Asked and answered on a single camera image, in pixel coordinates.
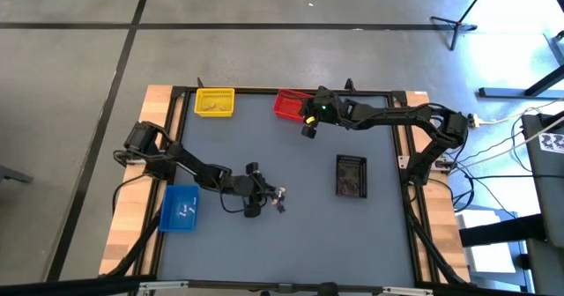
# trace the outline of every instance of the gray floor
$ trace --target gray floor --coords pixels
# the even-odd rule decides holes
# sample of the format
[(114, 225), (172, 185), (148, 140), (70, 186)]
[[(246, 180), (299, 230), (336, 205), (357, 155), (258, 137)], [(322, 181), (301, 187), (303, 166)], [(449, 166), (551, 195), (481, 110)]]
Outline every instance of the gray floor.
[[(144, 22), (426, 24), (458, 19), (470, 0), (148, 0)], [(130, 22), (137, 0), (0, 0), (0, 21)], [(485, 85), (526, 87), (557, 67), (542, 31), (564, 28), (554, 0), (482, 0), (468, 17), (476, 33), (446, 49), (444, 32), (139, 31), (104, 137), (63, 278), (97, 274), (111, 220), (121, 147), (150, 84), (427, 91), (436, 102), (494, 119), (539, 103), (478, 100)], [(0, 163), (35, 176), (0, 183), (0, 284), (39, 281), (108, 93), (125, 31), (0, 30)], [(509, 134), (471, 133), (465, 153)], [(504, 156), (475, 174), (505, 174)], [(532, 183), (488, 181), (506, 208), (538, 206)], [(456, 192), (466, 189), (452, 178)], [(497, 207), (484, 189), (476, 204)]]

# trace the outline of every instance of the gray tabletop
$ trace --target gray tabletop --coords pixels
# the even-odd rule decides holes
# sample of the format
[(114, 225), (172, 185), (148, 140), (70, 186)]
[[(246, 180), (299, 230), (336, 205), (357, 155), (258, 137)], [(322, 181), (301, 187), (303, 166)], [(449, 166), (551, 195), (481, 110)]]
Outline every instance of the gray tabletop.
[[(244, 174), (257, 161), (267, 182), (286, 186), (286, 209), (257, 218), (222, 211), (200, 190), (196, 229), (167, 233), (161, 279), (413, 286), (412, 260), (390, 127), (346, 131), (320, 124), (315, 139), (272, 113), (274, 95), (238, 94), (232, 118), (189, 113), (182, 143), (207, 163)], [(382, 97), (355, 98), (385, 107)], [(367, 158), (367, 199), (335, 195), (337, 154)], [(177, 171), (177, 184), (193, 184)], [(224, 196), (228, 209), (241, 199)]]
[[(532, 137), (542, 129), (537, 115), (523, 117), (525, 138)], [(564, 134), (564, 129), (553, 130), (551, 133)], [(538, 139), (527, 144), (527, 151), (534, 174), (564, 175), (564, 154), (542, 151)], [(555, 247), (564, 248), (564, 181), (556, 178), (535, 178), (535, 186), (547, 239)]]

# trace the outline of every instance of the sticker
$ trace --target sticker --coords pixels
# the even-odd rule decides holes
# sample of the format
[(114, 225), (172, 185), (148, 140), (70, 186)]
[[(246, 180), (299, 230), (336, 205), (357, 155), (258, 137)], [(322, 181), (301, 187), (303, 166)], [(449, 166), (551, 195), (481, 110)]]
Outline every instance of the sticker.
[(564, 135), (543, 133), (538, 136), (540, 149), (547, 152), (557, 152), (564, 154)]

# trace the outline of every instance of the yellow basket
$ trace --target yellow basket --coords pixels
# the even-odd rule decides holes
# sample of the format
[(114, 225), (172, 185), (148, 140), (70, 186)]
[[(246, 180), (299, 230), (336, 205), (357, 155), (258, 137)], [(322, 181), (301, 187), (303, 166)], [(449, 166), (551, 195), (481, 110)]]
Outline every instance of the yellow basket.
[(230, 117), (235, 108), (235, 89), (202, 88), (196, 92), (194, 112), (203, 117)]

